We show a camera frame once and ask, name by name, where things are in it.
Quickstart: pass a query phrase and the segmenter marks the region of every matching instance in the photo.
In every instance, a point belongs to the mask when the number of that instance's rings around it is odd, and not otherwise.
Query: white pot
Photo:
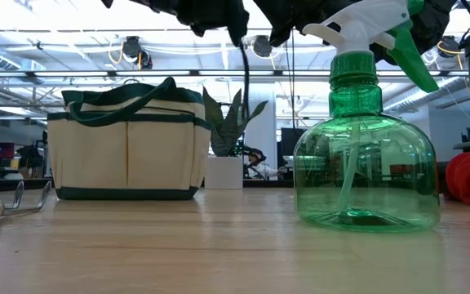
[[[206,160],[206,189],[242,189],[242,158],[209,157]]]

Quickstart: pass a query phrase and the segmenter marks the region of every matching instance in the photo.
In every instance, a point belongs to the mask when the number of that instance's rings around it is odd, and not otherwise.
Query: person
[[[248,155],[250,164],[248,165],[248,175],[251,179],[269,180],[270,177],[279,176],[287,172],[285,167],[279,169],[273,169],[266,163],[257,163],[260,156],[257,153],[251,153]]]

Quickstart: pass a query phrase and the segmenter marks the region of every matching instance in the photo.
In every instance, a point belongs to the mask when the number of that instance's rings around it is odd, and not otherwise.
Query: office desk
[[[320,229],[292,189],[63,202],[0,219],[0,293],[469,293],[470,207],[420,234]]]

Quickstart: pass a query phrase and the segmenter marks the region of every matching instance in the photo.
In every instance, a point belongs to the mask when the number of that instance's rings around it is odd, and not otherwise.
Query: green trigger
[[[395,38],[395,48],[388,50],[388,54],[397,62],[401,70],[407,77],[413,81],[416,86],[429,93],[438,90],[437,82],[432,78],[428,68],[422,61],[415,41],[411,36],[410,29],[413,22],[400,24],[394,29],[388,31]]]

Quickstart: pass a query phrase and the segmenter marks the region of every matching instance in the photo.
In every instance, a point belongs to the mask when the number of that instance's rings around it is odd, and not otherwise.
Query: potted plant
[[[211,123],[211,148],[215,156],[206,161],[205,187],[207,189],[242,189],[243,164],[236,152],[237,140],[242,136],[251,119],[262,113],[267,101],[261,102],[249,116],[244,115],[248,105],[242,103],[239,91],[229,107],[226,118],[221,105],[203,89],[206,121]]]

